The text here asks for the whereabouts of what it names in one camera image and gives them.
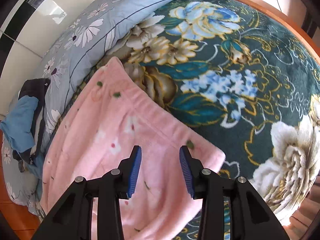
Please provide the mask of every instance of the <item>silver bolt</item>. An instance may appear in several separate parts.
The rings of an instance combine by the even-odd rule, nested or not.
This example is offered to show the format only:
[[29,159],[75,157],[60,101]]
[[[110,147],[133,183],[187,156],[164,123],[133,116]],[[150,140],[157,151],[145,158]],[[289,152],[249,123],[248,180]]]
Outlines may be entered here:
[[203,175],[209,175],[211,173],[209,169],[203,169],[201,172]]
[[120,174],[120,170],[119,170],[119,169],[113,169],[113,170],[111,171],[111,174],[112,174],[112,175],[119,175],[119,174]]
[[247,181],[247,179],[245,177],[240,176],[240,177],[238,177],[238,181],[240,183],[245,183]]
[[75,182],[76,183],[80,183],[80,182],[82,182],[83,181],[83,177],[82,176],[77,176],[76,178],[75,178]]

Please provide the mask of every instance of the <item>wooden bed frame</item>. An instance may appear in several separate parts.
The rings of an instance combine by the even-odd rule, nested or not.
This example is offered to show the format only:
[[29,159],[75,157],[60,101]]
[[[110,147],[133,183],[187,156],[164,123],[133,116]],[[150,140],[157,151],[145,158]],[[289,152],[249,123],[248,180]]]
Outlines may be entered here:
[[[285,14],[283,14],[282,12],[280,12],[279,10],[269,5],[268,3],[265,3],[262,0],[237,0],[237,1],[245,3],[257,9],[258,11],[264,13],[265,15],[271,17],[272,19],[284,25],[294,35],[296,35],[298,40],[300,40],[304,44],[304,46],[309,50],[310,54],[320,64],[320,48],[318,48],[313,42],[313,40],[299,26],[297,26],[289,17],[287,17]],[[0,180],[0,196],[5,197],[5,194],[6,194],[6,189],[5,189],[4,182]],[[4,201],[6,201],[6,204],[10,203],[14,205],[14,207],[10,211],[10,217],[4,214],[4,217],[9,222],[9,225],[11,226],[11,228],[13,230],[17,228],[17,225],[15,223],[19,221],[19,223],[21,223],[20,228],[23,228],[23,230],[28,231],[26,236],[20,235],[19,236],[20,239],[23,239],[23,240],[31,239],[32,234],[34,233],[35,229],[39,225],[39,223],[35,220],[35,216],[30,213],[26,213],[26,207],[20,206],[21,208],[17,208],[19,206],[17,206],[16,204],[13,204],[8,197]]]

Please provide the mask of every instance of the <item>bed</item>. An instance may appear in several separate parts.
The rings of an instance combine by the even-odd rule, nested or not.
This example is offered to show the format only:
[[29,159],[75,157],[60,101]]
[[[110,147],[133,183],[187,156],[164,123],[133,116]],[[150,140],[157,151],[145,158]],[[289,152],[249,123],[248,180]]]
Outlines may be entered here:
[[[132,1],[93,2],[36,70],[51,78],[43,154],[91,77],[116,56],[152,100],[225,153],[219,175],[249,178],[285,224],[320,169],[318,49],[257,0],[146,0],[140,13],[125,9]],[[176,239],[196,239],[199,216]],[[225,199],[225,239],[229,219]]]

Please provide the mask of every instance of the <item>pink fleece fabric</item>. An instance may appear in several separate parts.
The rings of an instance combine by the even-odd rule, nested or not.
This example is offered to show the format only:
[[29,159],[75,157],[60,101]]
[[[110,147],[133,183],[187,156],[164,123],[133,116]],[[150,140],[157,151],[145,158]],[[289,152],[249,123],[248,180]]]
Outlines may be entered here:
[[41,206],[48,213],[76,176],[102,177],[140,145],[135,193],[120,200],[124,238],[172,239],[202,204],[188,194],[179,162],[179,148],[188,140],[191,155],[218,172],[224,153],[152,101],[113,57],[91,78],[54,137],[43,167]]

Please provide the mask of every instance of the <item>green spot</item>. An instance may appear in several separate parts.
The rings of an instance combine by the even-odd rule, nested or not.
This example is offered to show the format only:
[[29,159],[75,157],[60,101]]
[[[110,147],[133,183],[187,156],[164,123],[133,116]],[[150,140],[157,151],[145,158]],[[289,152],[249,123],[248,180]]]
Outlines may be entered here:
[[150,188],[148,187],[146,181],[144,181],[144,185],[146,185],[147,190],[150,190]]
[[191,150],[193,150],[193,149],[195,148],[195,146],[194,146],[194,144],[193,144],[193,142],[192,142],[191,140],[188,140],[188,141],[186,142],[186,145],[187,145],[187,147],[188,147],[189,149],[191,149]]
[[113,96],[115,98],[119,98],[119,97],[121,97],[121,93],[120,92],[115,92],[115,93],[113,93]]

